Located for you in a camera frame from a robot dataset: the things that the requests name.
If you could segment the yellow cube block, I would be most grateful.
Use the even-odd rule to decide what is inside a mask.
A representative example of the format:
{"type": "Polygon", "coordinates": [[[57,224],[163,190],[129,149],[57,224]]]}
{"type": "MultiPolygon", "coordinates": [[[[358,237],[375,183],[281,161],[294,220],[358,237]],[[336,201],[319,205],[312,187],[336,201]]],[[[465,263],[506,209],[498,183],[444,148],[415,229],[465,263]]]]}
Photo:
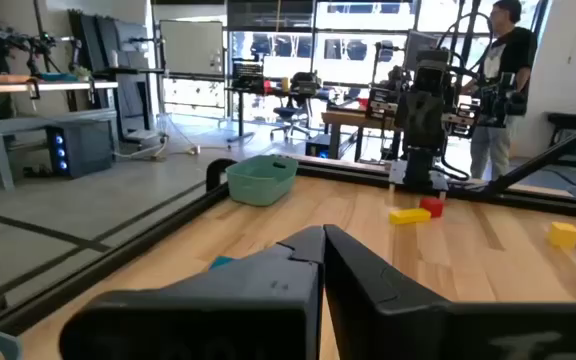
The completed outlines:
{"type": "Polygon", "coordinates": [[[552,222],[548,240],[553,246],[573,249],[576,247],[576,226],[569,223],[552,222]]]}

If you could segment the white whiteboard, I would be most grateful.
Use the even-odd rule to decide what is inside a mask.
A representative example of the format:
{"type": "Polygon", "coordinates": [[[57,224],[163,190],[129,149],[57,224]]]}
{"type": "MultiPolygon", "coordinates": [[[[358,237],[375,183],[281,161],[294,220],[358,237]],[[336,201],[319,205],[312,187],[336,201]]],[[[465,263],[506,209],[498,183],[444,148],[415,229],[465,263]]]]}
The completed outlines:
{"type": "Polygon", "coordinates": [[[217,21],[162,20],[165,67],[192,75],[223,75],[223,26],[217,21]]]}

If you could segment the person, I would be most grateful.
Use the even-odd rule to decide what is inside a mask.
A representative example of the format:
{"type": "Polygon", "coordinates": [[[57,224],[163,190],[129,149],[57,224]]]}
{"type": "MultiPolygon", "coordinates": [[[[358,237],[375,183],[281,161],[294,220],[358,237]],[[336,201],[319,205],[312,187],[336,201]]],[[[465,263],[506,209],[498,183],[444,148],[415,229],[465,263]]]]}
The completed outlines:
{"type": "MultiPolygon", "coordinates": [[[[537,37],[520,27],[522,5],[519,0],[497,0],[490,13],[494,41],[484,54],[479,67],[481,79],[469,81],[461,90],[474,94],[485,80],[493,81],[503,73],[514,75],[515,91],[528,96],[530,77],[537,49],[537,37]]],[[[516,132],[518,115],[507,115],[503,127],[476,127],[471,139],[471,176],[481,179],[487,167],[493,180],[505,175],[510,165],[510,149],[516,132]]]]}

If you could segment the long yellow block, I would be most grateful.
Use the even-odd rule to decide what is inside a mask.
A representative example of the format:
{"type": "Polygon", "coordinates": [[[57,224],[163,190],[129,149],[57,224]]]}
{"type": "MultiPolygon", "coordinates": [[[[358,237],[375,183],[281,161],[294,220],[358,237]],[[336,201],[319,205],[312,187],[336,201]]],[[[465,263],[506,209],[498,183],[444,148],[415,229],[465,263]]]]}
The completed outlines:
{"type": "Polygon", "coordinates": [[[423,208],[393,210],[389,213],[389,222],[394,225],[429,221],[432,214],[423,208]]]}

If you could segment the green plastic bin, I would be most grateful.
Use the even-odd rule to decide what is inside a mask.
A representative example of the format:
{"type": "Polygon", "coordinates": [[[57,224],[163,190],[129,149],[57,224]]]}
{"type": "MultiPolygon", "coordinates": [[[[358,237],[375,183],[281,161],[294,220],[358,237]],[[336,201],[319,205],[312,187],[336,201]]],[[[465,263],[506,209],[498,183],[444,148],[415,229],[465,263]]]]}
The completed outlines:
{"type": "Polygon", "coordinates": [[[265,207],[291,191],[298,161],[277,155],[257,155],[226,169],[230,197],[239,203],[265,207]]]}

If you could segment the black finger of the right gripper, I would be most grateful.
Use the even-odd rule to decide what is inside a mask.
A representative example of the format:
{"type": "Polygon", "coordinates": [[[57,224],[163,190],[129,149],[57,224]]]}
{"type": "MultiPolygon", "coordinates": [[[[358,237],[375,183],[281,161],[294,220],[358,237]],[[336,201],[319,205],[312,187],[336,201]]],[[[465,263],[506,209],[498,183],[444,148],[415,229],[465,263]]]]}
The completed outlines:
{"type": "Polygon", "coordinates": [[[399,91],[373,87],[367,103],[367,118],[378,121],[384,131],[395,120],[399,102],[399,91]]]}
{"type": "Polygon", "coordinates": [[[470,139],[479,118],[479,103],[460,103],[442,115],[442,126],[448,136],[470,139]]]}

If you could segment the grey monitor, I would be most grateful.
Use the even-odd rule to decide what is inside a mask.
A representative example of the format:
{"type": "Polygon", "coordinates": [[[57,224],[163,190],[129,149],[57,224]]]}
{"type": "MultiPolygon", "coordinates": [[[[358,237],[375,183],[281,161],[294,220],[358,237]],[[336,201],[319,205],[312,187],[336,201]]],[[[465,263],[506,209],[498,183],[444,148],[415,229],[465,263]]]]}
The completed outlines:
{"type": "Polygon", "coordinates": [[[410,30],[405,45],[403,68],[416,70],[422,60],[439,61],[444,58],[437,49],[439,38],[418,31],[410,30]]]}

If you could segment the computer tower with blue lights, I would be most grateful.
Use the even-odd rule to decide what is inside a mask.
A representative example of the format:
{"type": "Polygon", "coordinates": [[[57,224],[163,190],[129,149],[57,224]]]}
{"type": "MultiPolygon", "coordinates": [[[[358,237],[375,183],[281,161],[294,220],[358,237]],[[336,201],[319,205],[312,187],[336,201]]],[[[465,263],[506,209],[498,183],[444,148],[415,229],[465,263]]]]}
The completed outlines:
{"type": "Polygon", "coordinates": [[[108,121],[79,120],[45,127],[52,172],[80,178],[110,169],[113,142],[108,121]]]}

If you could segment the black aluminium table frame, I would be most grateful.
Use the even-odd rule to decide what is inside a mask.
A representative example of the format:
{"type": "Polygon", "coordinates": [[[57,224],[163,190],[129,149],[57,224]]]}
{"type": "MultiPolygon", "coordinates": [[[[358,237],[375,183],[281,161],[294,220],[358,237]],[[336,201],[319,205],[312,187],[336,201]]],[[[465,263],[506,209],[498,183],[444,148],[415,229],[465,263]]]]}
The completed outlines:
{"type": "Polygon", "coordinates": [[[576,248],[548,239],[555,214],[452,198],[439,218],[389,222],[390,214],[418,202],[382,173],[335,161],[301,164],[293,190],[268,207],[236,203],[220,185],[103,253],[108,268],[80,289],[58,294],[50,284],[21,304],[21,318],[0,295],[0,330],[48,330],[101,292],[165,285],[219,256],[241,258],[322,224],[340,227],[450,300],[576,302],[576,248]]]}

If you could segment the wooden background table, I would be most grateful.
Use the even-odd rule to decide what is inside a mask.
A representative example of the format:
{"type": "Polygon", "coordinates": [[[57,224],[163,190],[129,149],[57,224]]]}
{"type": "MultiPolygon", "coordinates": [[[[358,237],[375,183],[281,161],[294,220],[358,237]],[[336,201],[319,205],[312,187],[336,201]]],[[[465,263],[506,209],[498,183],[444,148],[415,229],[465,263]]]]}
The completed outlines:
{"type": "Polygon", "coordinates": [[[322,120],[330,135],[329,157],[335,160],[342,158],[339,154],[342,126],[354,126],[358,128],[354,155],[355,162],[358,162],[361,158],[364,129],[398,130],[392,121],[383,122],[378,119],[366,118],[362,112],[325,111],[322,113],[322,120]]]}

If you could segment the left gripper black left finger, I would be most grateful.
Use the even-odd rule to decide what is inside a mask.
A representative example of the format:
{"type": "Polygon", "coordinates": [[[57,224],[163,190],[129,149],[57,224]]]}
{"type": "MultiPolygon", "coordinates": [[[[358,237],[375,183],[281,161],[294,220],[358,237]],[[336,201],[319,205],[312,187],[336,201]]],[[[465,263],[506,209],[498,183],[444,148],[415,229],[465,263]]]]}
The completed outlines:
{"type": "Polygon", "coordinates": [[[105,292],[59,339],[63,360],[318,360],[325,232],[314,226],[176,283],[105,292]]]}

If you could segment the black office chair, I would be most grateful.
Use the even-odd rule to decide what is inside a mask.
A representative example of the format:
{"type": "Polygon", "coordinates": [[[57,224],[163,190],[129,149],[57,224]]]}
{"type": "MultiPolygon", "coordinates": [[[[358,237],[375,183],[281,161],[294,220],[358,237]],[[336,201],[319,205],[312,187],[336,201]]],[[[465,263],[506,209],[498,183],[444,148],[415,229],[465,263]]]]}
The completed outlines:
{"type": "Polygon", "coordinates": [[[278,132],[283,133],[285,141],[292,138],[295,132],[303,134],[307,140],[312,138],[311,132],[306,127],[301,126],[301,122],[303,119],[310,119],[312,115],[311,98],[317,94],[319,89],[320,84],[315,73],[297,72],[293,75],[286,91],[287,104],[273,109],[282,126],[270,131],[271,140],[275,138],[275,134],[278,132]]]}

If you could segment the dark leaning panels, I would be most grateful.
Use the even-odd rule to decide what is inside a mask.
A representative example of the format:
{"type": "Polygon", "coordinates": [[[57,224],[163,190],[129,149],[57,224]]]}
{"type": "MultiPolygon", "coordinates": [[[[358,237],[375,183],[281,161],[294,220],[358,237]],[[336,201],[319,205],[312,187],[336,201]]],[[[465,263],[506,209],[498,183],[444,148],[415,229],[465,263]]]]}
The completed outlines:
{"type": "Polygon", "coordinates": [[[126,136],[137,130],[148,130],[146,77],[135,68],[137,61],[123,52],[119,45],[119,20],[99,15],[87,15],[76,9],[68,10],[73,35],[82,43],[79,64],[92,72],[96,80],[114,81],[116,127],[122,142],[136,143],[126,136]]]}

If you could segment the red cube block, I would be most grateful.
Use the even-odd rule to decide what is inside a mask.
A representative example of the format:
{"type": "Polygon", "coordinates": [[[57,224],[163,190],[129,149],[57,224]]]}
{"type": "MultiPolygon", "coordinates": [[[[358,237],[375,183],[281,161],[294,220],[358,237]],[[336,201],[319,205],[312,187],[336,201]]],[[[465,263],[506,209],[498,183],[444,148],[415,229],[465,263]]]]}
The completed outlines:
{"type": "Polygon", "coordinates": [[[444,201],[436,197],[424,197],[420,200],[419,207],[427,210],[432,218],[438,218],[443,214],[444,201]]]}

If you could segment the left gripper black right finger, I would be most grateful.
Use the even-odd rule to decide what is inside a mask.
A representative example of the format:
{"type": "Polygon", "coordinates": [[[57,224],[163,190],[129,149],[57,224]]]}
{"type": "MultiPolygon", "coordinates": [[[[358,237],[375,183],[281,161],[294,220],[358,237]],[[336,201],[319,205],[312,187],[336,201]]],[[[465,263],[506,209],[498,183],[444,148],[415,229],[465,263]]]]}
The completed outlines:
{"type": "Polygon", "coordinates": [[[576,360],[576,303],[453,302],[341,228],[324,231],[341,360],[576,360]]]}

